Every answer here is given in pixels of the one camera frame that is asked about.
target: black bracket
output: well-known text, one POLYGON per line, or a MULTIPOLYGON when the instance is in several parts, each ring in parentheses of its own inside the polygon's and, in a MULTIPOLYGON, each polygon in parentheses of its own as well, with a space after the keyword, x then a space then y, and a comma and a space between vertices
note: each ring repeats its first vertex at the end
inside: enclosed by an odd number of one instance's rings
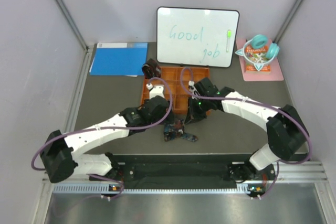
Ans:
MULTIPOLYGON (((62 135, 60 130, 52 132, 46 141, 50 141, 56 136, 62 135)), ((49 146, 47 146, 41 153, 43 165, 48 174, 51 183, 61 182, 73 174, 77 163, 72 159, 71 152, 73 148, 69 148, 64 138, 61 138, 49 146)))
MULTIPOLYGON (((203 97, 226 97, 229 93, 235 92, 234 89, 224 87, 221 90, 213 85, 209 78, 204 78, 194 84, 198 94, 203 97)), ((185 123, 195 123, 206 118, 208 110, 223 111, 221 100, 206 100, 206 99, 188 99, 188 113, 185 123)))
MULTIPOLYGON (((247 180, 273 180, 275 178, 274 166, 271 164, 262 170, 257 170, 249 162, 230 164, 227 166, 230 178, 238 184, 247 180)), ((261 184, 248 184, 248 196, 256 198, 266 192, 266 186, 261 184)))
MULTIPOLYGON (((286 105, 282 109, 286 114, 294 118, 307 132, 298 112, 291 105, 286 105)), ((303 133, 286 117, 280 113, 272 118, 268 118, 266 123, 269 148, 272 152, 283 160, 290 160, 292 155, 306 141, 303 133)))
MULTIPOLYGON (((167 112, 168 107, 168 101, 157 95, 152 99, 146 100, 145 103, 138 108, 124 109, 119 115, 126 119, 127 127, 146 126, 160 120, 167 112)), ((174 121, 174 114, 172 111, 164 122, 167 121, 174 121)), ((145 130, 133 130, 130 131, 129 135, 143 131, 145 130)))

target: orange sorting tray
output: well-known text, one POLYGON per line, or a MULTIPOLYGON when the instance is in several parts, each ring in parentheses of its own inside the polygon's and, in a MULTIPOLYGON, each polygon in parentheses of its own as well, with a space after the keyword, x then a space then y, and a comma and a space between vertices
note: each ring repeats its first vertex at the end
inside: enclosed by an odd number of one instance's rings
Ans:
MULTIPOLYGON (((180 74, 183 67, 161 67, 161 78, 165 80, 173 93, 173 112, 175 114, 187 114, 188 111, 188 97, 180 85, 180 74)), ((210 77, 209 68, 191 68, 194 74, 194 81, 198 82, 205 77, 210 77)), ((183 84, 188 88, 188 82, 191 80, 191 74, 188 70, 183 73, 183 84)), ((144 103, 145 99, 149 99, 149 90, 146 88, 146 84, 149 80, 144 79, 142 85, 142 95, 140 104, 144 103)), ((163 84, 160 81, 153 81, 153 85, 163 84)), ((167 89, 164 89, 164 97, 169 100, 169 93, 167 89)))

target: pink mat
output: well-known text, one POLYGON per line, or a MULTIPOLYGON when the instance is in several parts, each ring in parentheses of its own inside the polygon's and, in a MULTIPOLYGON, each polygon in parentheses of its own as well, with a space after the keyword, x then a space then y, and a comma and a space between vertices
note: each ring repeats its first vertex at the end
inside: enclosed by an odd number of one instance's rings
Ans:
MULTIPOLYGON (((245 42, 246 42, 245 39, 236 39, 237 49, 243 48, 245 42)), ((278 58, 274 59, 271 62, 270 74, 258 74, 258 73, 246 73, 244 58, 236 54, 234 54, 233 57, 239 57, 241 73, 243 74, 244 81, 283 81, 283 75, 281 72, 278 58)))

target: white cable tie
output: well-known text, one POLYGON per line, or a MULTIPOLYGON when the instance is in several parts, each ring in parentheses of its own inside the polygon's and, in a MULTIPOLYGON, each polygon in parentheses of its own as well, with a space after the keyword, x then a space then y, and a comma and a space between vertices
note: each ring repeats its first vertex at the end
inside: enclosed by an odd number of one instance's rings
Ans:
POLYGON ((246 102, 247 100, 248 100, 248 97, 244 97, 241 102, 243 103, 243 102, 246 102))
POLYGON ((95 124, 93 127, 95 127, 97 131, 100 131, 100 130, 101 130, 99 124, 95 124))
POLYGON ((153 89, 153 84, 151 84, 151 83, 147 83, 147 84, 146 84, 146 88, 147 88, 149 91, 151 91, 151 90, 153 89))

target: headphone ear cup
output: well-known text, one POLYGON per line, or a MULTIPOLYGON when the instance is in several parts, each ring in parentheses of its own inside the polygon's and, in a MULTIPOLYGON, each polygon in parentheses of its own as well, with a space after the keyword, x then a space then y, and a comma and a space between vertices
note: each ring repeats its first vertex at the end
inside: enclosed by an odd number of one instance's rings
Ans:
POLYGON ((267 39, 266 36, 258 34, 258 35, 253 37, 250 44, 254 49, 259 49, 259 48, 263 47, 264 45, 266 45, 267 41, 268 41, 268 39, 267 39))
POLYGON ((272 59, 278 56, 280 47, 276 43, 269 45, 269 49, 266 53, 266 59, 272 59))

